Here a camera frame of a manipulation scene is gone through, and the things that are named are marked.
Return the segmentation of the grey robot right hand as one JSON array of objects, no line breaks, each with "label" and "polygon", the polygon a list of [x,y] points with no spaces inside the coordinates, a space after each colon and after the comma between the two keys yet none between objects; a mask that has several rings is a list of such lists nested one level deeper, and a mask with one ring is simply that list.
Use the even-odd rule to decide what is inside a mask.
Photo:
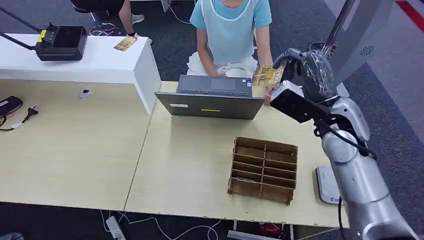
[{"label": "grey robot right hand", "polygon": [[288,48],[273,62],[274,69],[282,65],[280,82],[289,81],[300,86],[307,99],[319,103],[338,95],[333,69],[321,51]]}]

